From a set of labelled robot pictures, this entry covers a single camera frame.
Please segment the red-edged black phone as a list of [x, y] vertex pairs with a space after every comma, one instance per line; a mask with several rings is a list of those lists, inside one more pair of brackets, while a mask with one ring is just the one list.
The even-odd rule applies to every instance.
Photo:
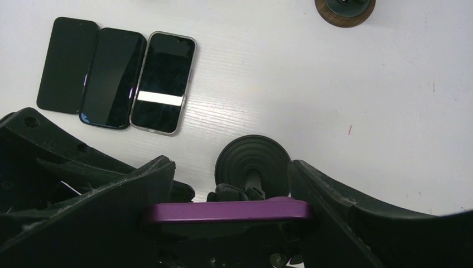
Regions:
[[158, 248], [159, 267], [284, 267], [315, 221], [304, 201], [162, 203], [140, 228]]

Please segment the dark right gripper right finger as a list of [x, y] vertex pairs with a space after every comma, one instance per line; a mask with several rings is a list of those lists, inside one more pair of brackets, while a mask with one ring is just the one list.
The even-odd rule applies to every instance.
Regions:
[[288, 167], [291, 196], [315, 220], [306, 267], [471, 267], [472, 211], [433, 216], [351, 188], [302, 160]]

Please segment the clear-case phone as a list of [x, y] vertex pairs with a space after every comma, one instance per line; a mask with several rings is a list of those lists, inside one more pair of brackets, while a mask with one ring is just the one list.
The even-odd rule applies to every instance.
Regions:
[[135, 128], [174, 135], [184, 112], [197, 42], [156, 31], [149, 37], [129, 121]]

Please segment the black pole phone stand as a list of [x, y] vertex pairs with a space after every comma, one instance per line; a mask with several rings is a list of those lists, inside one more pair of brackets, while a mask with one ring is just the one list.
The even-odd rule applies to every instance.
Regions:
[[233, 140], [214, 169], [216, 188], [207, 202], [259, 201], [289, 196], [290, 157], [276, 141], [261, 135]]

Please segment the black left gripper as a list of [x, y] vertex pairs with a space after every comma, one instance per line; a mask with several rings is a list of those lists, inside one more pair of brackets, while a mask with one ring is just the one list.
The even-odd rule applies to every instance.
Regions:
[[152, 175], [127, 188], [134, 167], [104, 154], [27, 107], [1, 119], [1, 213], [49, 206], [101, 190], [103, 203], [190, 202], [195, 191]]

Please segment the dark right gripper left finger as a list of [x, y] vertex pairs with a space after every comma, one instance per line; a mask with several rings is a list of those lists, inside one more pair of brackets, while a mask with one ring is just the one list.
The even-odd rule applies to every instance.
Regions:
[[1, 215], [2, 267], [156, 267], [144, 210], [169, 201], [176, 164], [159, 156], [115, 181], [44, 210]]

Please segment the black smartphone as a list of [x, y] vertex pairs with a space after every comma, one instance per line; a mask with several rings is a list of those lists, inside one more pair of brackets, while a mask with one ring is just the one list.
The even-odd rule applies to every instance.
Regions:
[[146, 46], [139, 32], [99, 31], [79, 113], [82, 123], [114, 130], [129, 126]]

